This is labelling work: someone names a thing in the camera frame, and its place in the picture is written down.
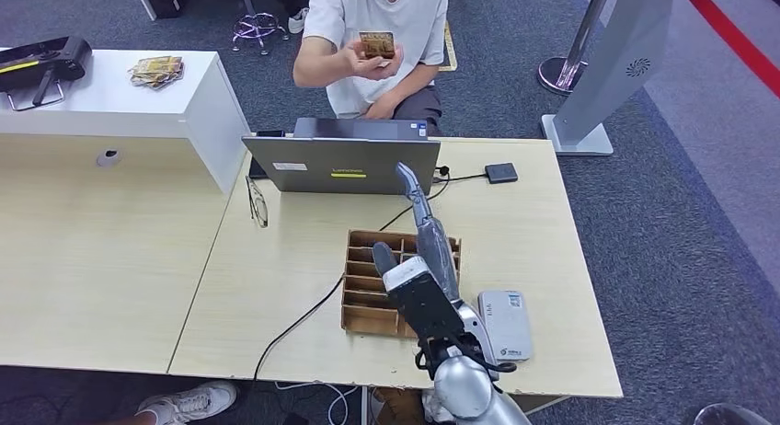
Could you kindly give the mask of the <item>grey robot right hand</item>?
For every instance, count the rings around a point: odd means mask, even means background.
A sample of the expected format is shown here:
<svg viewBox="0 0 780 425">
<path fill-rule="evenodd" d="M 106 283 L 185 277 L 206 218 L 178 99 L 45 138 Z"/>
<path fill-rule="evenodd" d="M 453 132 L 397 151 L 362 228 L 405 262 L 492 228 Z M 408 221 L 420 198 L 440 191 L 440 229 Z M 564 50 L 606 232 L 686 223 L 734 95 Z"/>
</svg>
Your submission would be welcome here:
<svg viewBox="0 0 780 425">
<path fill-rule="evenodd" d="M 396 173 L 403 180 L 405 195 L 414 213 L 418 255 L 428 264 L 448 301 L 459 305 L 462 298 L 458 290 L 453 249 L 442 223 L 433 215 L 429 200 L 411 168 L 398 162 Z"/>
</svg>

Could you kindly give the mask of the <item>person's right hand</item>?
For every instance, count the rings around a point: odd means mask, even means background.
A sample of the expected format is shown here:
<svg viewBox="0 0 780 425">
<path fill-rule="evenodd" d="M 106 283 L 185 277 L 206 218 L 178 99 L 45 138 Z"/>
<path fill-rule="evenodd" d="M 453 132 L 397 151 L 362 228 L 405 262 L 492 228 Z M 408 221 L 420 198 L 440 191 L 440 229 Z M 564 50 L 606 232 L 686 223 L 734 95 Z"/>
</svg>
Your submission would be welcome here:
<svg viewBox="0 0 780 425">
<path fill-rule="evenodd" d="M 403 48 L 399 43 L 395 46 L 392 59 L 366 58 L 363 43 L 358 40 L 349 42 L 340 53 L 347 59 L 347 76 L 369 80 L 383 80 L 395 75 L 404 58 Z"/>
</svg>

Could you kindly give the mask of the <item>person's left hand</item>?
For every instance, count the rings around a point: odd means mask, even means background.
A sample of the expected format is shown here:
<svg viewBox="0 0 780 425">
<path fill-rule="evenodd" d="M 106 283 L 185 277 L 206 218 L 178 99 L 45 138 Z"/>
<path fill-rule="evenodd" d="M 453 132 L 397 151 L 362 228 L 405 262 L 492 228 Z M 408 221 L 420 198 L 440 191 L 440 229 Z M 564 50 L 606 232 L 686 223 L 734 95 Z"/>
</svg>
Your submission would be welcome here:
<svg viewBox="0 0 780 425">
<path fill-rule="evenodd" d="M 395 115 L 397 102 L 392 98 L 377 99 L 365 112 L 365 119 L 390 120 Z"/>
</svg>

